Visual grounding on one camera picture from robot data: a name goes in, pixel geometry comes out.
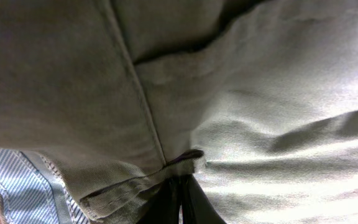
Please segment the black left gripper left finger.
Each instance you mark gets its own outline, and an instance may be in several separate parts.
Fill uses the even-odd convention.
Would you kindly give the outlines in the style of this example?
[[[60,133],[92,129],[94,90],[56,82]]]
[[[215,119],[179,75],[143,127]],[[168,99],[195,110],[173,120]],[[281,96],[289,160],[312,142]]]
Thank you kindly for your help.
[[[180,205],[177,178],[167,179],[137,224],[179,224]]]

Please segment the khaki green shorts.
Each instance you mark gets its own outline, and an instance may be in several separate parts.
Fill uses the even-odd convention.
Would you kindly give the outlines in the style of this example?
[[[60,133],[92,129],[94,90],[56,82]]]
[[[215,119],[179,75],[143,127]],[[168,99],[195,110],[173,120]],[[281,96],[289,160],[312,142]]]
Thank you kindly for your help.
[[[226,223],[358,223],[358,0],[0,1],[3,223],[185,175]]]

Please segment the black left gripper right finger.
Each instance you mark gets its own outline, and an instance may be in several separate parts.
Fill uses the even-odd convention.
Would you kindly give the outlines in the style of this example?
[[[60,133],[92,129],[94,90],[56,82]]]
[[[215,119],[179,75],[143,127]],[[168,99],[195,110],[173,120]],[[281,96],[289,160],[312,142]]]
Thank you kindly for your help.
[[[226,224],[193,175],[181,177],[181,206],[184,224]]]

